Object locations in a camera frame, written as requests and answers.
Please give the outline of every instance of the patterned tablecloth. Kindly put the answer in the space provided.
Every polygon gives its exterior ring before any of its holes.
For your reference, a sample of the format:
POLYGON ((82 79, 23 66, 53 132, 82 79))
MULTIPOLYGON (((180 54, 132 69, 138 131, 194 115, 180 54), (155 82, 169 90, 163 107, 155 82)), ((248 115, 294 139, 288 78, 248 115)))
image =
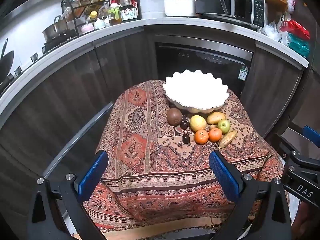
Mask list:
MULTIPOLYGON (((238 131, 221 152, 242 173, 271 180, 283 172, 278 155, 254 130, 234 93, 220 109, 238 131)), ((218 143, 181 142, 168 124, 162 81, 148 81, 116 101, 98 149, 109 165, 84 207, 108 239, 132 240, 191 227, 218 228, 234 205, 209 167, 218 143)))

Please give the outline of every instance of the screw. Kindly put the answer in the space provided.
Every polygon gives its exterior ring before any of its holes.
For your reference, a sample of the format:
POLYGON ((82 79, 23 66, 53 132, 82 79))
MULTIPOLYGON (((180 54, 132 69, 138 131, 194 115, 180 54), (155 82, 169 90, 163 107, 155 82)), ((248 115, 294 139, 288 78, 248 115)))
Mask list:
POLYGON ((280 184, 281 183, 281 180, 279 178, 275 178, 274 181, 275 181, 276 184, 280 184))
POLYGON ((244 177, 244 179, 246 179, 246 180, 252 179, 252 176, 251 176, 250 174, 248 174, 248 173, 244 174, 243 177, 244 177))
POLYGON ((66 175, 66 180, 72 180, 74 175, 72 173, 69 173, 66 175))
POLYGON ((43 178, 39 178, 39 179, 37 180, 37 183, 38 183, 39 185, 41 185, 43 182, 44 182, 44 179, 43 179, 43 178))

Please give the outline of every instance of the kiwi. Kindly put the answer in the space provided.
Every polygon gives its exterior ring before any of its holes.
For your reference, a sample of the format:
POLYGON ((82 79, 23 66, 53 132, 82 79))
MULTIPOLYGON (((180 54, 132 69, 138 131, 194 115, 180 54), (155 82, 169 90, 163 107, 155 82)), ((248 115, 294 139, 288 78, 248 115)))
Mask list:
POLYGON ((177 108, 170 108, 167 112, 167 120, 170 125, 179 125, 182 121, 182 113, 177 108))

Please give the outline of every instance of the dishwasher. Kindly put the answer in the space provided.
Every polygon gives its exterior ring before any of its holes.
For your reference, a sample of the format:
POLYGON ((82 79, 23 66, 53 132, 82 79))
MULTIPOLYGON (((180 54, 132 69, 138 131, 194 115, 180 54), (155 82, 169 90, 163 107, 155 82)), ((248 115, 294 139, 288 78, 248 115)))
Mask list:
POLYGON ((185 70, 212 73, 238 98, 250 71, 252 52, 228 44, 181 36, 156 35, 159 80, 185 70))

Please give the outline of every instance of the blue gripper pad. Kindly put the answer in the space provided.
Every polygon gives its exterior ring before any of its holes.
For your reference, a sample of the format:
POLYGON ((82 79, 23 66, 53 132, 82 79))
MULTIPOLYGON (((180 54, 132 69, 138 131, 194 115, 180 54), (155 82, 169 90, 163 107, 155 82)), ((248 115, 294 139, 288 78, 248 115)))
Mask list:
POLYGON ((212 151, 209 155, 209 165, 213 173, 216 175, 227 199, 237 203, 240 198, 239 185, 215 151, 212 151))
POLYGON ((309 126, 305 126, 302 129, 302 135, 312 141, 314 145, 320 147, 320 134, 318 134, 315 130, 309 126))
POLYGON ((108 161, 108 154, 105 151, 101 151, 100 156, 78 184, 78 201, 80 203, 90 199, 94 189, 108 166, 108 161))

